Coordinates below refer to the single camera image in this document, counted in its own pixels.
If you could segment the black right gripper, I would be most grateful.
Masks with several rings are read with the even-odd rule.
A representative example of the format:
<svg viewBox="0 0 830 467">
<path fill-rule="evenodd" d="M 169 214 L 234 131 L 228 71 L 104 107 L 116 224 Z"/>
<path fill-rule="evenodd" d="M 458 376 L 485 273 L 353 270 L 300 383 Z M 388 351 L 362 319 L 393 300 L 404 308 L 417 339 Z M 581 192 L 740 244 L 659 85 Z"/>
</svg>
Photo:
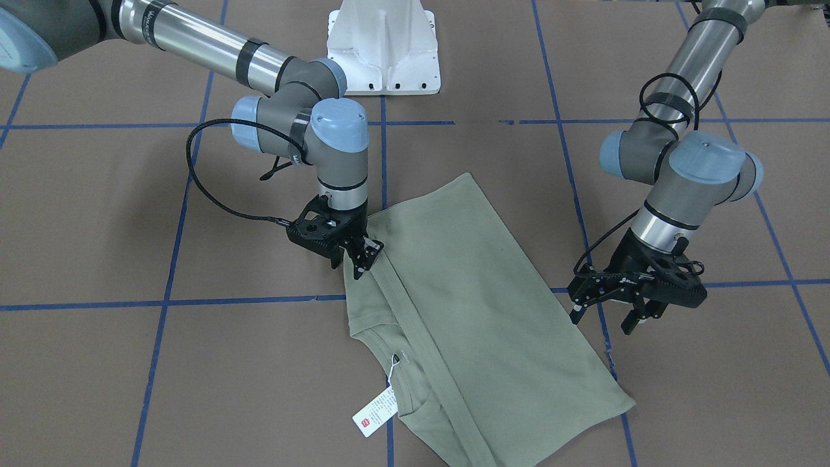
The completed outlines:
<svg viewBox="0 0 830 467">
<path fill-rule="evenodd" d="M 367 207 L 365 201 L 355 209 L 336 210 L 328 198 L 318 195 L 287 226 L 287 236 L 300 247 L 329 258 L 335 270 L 343 263 L 344 248 L 353 264 L 353 279 L 359 280 L 374 265 L 385 247 L 382 241 L 367 236 Z"/>
</svg>

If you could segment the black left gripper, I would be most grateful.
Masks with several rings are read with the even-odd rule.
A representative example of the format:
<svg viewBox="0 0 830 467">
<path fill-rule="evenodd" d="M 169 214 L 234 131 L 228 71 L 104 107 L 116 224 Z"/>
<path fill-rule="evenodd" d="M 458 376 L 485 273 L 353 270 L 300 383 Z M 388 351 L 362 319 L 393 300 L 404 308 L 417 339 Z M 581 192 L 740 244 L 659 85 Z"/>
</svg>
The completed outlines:
<svg viewBox="0 0 830 467">
<path fill-rule="evenodd" d="M 568 286 L 571 322 L 578 325 L 591 305 L 617 300 L 634 306 L 621 323 L 623 333 L 630 336 L 639 323 L 662 317 L 667 304 L 698 307 L 707 298 L 707 290 L 693 262 L 685 257 L 688 244 L 681 237 L 672 252 L 662 252 L 626 231 L 604 270 L 607 277 L 601 272 L 573 275 Z"/>
</svg>

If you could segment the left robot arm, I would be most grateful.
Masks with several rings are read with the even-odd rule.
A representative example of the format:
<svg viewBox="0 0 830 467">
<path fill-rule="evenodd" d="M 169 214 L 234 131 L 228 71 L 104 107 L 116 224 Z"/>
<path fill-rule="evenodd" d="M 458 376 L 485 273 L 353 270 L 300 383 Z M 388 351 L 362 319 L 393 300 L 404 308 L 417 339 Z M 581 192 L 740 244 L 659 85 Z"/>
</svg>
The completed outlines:
<svg viewBox="0 0 830 467">
<path fill-rule="evenodd" d="M 700 112 L 720 83 L 724 62 L 772 1 L 705 1 L 667 70 L 639 93 L 631 127 L 602 143 L 602 169 L 651 187 L 603 269 L 581 256 L 568 286 L 579 323 L 591 305 L 630 304 L 625 334 L 668 305 L 699 307 L 704 266 L 685 251 L 717 205 L 749 197 L 764 180 L 759 158 L 730 139 L 700 130 Z"/>
</svg>

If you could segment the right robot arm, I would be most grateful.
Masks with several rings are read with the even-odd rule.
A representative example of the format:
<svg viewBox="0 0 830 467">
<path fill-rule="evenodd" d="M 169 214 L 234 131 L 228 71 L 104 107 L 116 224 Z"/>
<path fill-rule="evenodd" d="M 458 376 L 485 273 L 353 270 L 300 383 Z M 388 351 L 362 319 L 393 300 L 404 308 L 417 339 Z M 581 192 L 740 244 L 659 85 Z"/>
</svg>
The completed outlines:
<svg viewBox="0 0 830 467">
<path fill-rule="evenodd" d="M 253 91 L 230 116 L 196 125 L 187 136 L 185 160 L 195 187 L 229 215 L 283 227 L 291 242 L 327 258 L 332 268 L 347 262 L 355 279 L 370 271 L 385 247 L 367 226 L 370 130 L 362 104 L 345 95 L 338 63 L 305 61 L 175 1 L 2 2 L 4 70 L 47 70 L 110 40 L 147 45 Z M 196 174 L 193 143 L 219 125 L 238 145 L 274 157 L 263 181 L 291 165 L 314 169 L 317 194 L 296 219 L 243 213 L 208 191 Z"/>
</svg>

